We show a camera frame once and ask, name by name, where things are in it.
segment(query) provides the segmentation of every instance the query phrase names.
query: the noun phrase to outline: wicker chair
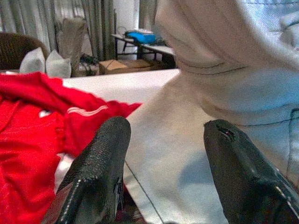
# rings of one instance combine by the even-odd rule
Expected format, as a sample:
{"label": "wicker chair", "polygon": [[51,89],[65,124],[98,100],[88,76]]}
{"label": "wicker chair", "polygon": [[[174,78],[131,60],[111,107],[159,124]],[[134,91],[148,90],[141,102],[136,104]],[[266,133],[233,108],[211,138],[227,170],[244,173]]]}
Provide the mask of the wicker chair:
{"label": "wicker chair", "polygon": [[33,37],[22,34],[0,33],[0,70],[18,70],[25,55],[38,47],[45,58],[46,46]]}

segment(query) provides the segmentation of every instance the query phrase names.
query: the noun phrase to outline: brown box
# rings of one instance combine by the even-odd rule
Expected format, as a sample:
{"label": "brown box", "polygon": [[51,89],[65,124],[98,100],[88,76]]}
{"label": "brown box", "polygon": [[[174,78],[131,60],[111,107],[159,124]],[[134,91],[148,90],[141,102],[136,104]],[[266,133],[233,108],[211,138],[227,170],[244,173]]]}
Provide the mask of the brown box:
{"label": "brown box", "polygon": [[99,63],[100,75],[167,69],[168,66],[158,61],[108,60]]}

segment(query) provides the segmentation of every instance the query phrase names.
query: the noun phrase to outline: white wall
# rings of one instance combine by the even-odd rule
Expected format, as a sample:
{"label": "white wall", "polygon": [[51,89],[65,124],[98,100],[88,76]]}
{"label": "white wall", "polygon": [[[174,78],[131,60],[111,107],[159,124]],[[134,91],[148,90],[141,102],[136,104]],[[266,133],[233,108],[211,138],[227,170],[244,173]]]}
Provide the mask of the white wall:
{"label": "white wall", "polygon": [[[117,14],[116,32],[123,34],[126,30],[138,28],[139,0],[113,0]],[[118,41],[118,52],[121,53],[123,42]],[[134,52],[136,48],[127,48],[126,52]],[[136,56],[119,56],[119,59],[136,59]]]}

